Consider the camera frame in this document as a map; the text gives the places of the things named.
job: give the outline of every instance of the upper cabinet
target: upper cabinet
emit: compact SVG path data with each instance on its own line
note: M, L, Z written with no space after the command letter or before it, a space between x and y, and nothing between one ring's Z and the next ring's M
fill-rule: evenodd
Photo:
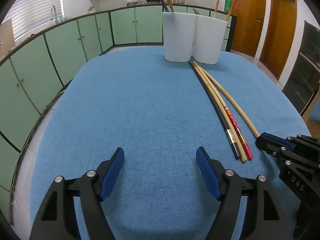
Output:
M31 101L40 113L62 89L44 36L24 45L11 56L13 67Z
M65 23L44 35L58 74L66 85L87 62L77 21Z
M99 43L96 18L94 15L78 19L79 32L87 61L99 56L102 51Z

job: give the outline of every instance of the floor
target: floor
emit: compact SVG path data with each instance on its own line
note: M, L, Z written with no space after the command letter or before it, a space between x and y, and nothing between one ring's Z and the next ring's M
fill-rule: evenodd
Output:
M134 46L133 48L144 48L147 46ZM110 50L108 53L131 49L132 47L117 47ZM273 76L273 74L261 63L258 59L242 54L237 51L231 51L246 58L248 61L253 63L257 68L259 68L267 77L269 77L275 85L282 90L283 87L278 82L278 80ZM32 172L36 161L36 155L39 149L39 145L44 134L45 128L50 120L50 117L54 111L57 102L51 107L47 115L44 117L40 123L36 133L34 134L28 148L26 149L25 156L21 163L21 168L19 170L17 183L15 187L15 194L13 200L13 230L21 238L21 240L28 240L31 233L31 221L29 212L29 195Z

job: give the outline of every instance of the green cabinet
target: green cabinet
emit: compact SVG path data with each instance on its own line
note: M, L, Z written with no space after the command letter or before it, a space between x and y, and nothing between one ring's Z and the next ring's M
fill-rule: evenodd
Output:
M210 10L200 9L200 8L195 8L195 9L200 13L200 15L209 16ZM192 7L188 7L187 12L195 14L195 11L193 10Z
M0 185L10 190L20 154L0 135Z
M24 45L11 56L13 67L36 108L42 113L62 89L52 65L44 36Z
M97 24L94 15L78 19L79 32L87 61L99 56L102 51L99 43Z
M116 45L137 42L134 8L111 12L111 21Z
M174 6L173 9L174 9L174 12L183 12L183 13L187 12L186 6Z
M21 150L39 114L18 83L9 60L0 66L0 101L0 131Z
M9 221L10 192L0 187L0 209Z
M113 46L109 13L97 14L96 21L101 49L102 52L105 52L107 49Z
M162 42L162 6L136 7L137 42Z
M45 33L53 62L64 85L87 62L77 21L65 23Z

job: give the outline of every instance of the faucet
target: faucet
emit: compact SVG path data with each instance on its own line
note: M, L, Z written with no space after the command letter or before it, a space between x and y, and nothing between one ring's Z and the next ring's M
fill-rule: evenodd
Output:
M50 18L50 21L53 20L52 9L54 10L54 17L55 17L55 19L56 19L56 24L58 24L57 11L56 11L56 7L55 7L54 5L51 6L51 18Z

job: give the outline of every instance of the blue gripper pad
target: blue gripper pad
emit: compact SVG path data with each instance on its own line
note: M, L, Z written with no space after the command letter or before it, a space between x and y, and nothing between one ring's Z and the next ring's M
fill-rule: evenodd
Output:
M210 195L220 200L222 193L219 188L219 178L213 171L205 154L207 155L207 153L204 153L199 147L196 151L196 161Z
M108 171L102 179L102 189L100 192L100 198L102 199L102 201L104 201L106 197L110 196L124 163L123 149L120 148L118 153L115 154L116 157L113 159L113 162L111 163Z

